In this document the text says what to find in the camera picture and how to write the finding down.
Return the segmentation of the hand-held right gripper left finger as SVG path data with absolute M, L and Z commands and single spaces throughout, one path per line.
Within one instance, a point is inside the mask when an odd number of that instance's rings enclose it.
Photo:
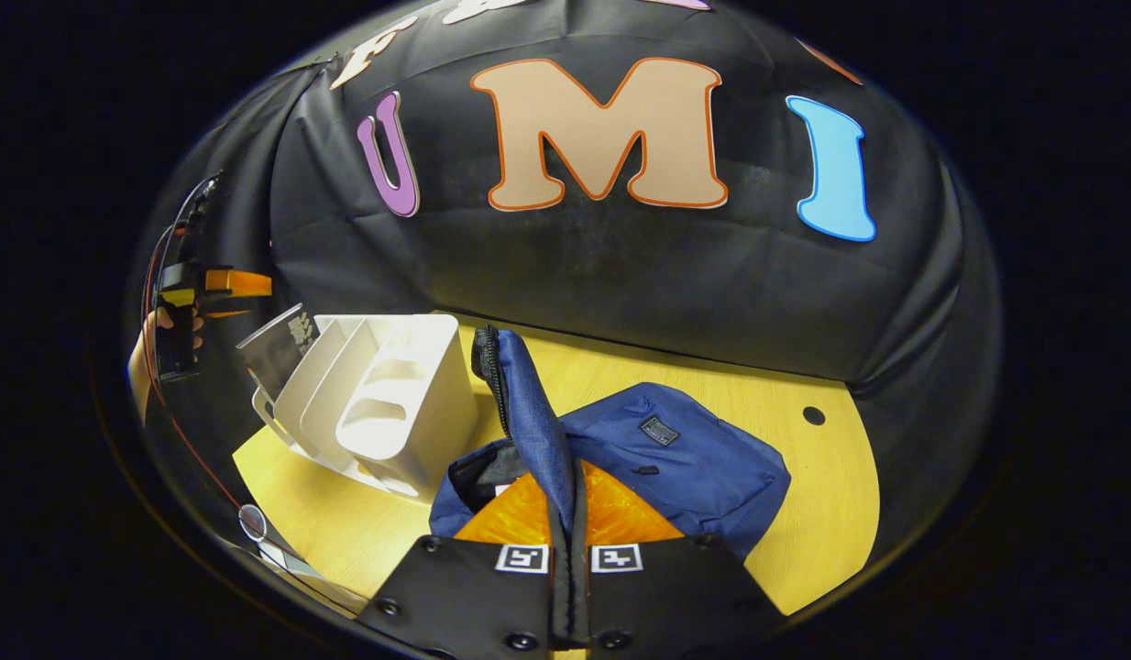
M 456 535 L 418 536 L 357 615 L 424 655 L 566 649 L 566 531 L 523 475 Z

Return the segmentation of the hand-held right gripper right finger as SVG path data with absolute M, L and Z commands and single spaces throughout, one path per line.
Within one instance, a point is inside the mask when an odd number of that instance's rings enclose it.
M 720 535 L 682 535 L 582 461 L 588 655 L 736 655 L 786 615 Z

